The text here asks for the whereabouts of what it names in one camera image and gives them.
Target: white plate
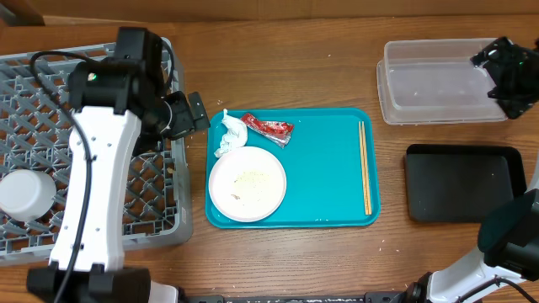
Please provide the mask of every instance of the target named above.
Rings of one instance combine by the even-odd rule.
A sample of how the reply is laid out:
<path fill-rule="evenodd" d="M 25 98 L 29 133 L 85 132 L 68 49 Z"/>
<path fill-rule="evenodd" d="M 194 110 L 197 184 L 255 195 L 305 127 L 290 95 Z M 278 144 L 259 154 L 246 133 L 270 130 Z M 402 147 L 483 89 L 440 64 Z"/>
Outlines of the white plate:
<path fill-rule="evenodd" d="M 285 169 L 262 148 L 239 147 L 211 169 L 209 190 L 211 201 L 226 217 L 259 221 L 276 211 L 285 198 Z"/>

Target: clear plastic container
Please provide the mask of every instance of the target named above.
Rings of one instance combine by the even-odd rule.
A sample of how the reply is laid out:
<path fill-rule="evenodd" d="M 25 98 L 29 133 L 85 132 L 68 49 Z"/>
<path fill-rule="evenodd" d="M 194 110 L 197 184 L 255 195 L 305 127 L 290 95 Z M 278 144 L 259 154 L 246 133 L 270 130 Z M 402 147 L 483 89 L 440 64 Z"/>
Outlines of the clear plastic container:
<path fill-rule="evenodd" d="M 388 42 L 378 62 L 378 96 L 389 125 L 506 120 L 487 92 L 495 84 L 470 58 L 494 39 Z"/>

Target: white cup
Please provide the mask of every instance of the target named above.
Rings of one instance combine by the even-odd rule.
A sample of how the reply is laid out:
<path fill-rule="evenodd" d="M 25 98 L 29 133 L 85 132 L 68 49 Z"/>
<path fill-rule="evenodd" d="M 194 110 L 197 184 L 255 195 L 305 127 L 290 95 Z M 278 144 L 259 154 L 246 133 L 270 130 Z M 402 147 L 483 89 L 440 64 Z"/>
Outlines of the white cup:
<path fill-rule="evenodd" d="M 52 207 L 55 194 L 51 176 L 21 169 L 0 181 L 0 209 L 17 221 L 32 221 Z"/>

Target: black tray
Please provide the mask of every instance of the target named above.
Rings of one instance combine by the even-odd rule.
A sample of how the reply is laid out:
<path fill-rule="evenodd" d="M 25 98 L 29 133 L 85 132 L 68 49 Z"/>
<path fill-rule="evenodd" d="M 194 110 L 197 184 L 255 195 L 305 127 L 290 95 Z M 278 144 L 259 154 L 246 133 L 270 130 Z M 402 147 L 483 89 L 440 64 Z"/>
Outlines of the black tray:
<path fill-rule="evenodd" d="M 526 191 L 522 158 L 513 147 L 414 144 L 405 163 L 415 221 L 480 222 Z"/>

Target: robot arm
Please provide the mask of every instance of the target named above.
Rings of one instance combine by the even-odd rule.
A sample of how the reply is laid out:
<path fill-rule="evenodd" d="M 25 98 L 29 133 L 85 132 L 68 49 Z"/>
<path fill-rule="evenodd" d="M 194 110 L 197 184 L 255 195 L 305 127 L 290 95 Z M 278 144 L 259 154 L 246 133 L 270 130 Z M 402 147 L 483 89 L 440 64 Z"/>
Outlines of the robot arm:
<path fill-rule="evenodd" d="M 449 268 L 408 287 L 402 302 L 475 302 L 507 285 L 539 278 L 539 189 L 497 209 L 481 225 L 478 247 Z"/>
<path fill-rule="evenodd" d="M 488 72 L 496 86 L 487 95 L 509 119 L 519 118 L 539 100 L 539 40 L 530 50 L 501 37 L 470 61 Z"/>
<path fill-rule="evenodd" d="M 168 49 L 170 60 L 173 54 Z M 48 268 L 32 268 L 28 290 L 42 300 L 65 302 L 177 303 L 179 290 L 150 280 L 145 268 L 124 268 L 122 216 L 132 155 L 159 151 L 163 140 L 177 140 L 210 123 L 198 93 L 166 94 L 161 59 L 163 41 L 138 28 L 120 28 L 112 57 L 82 61 L 69 76 L 69 104 L 75 109 L 92 157 L 91 191 L 81 245 L 75 254 L 83 212 L 87 156 L 74 130 L 67 206 Z M 170 66 L 170 77 L 173 66 Z M 68 264 L 76 261 L 72 271 Z M 67 287 L 60 286 L 66 279 Z"/>

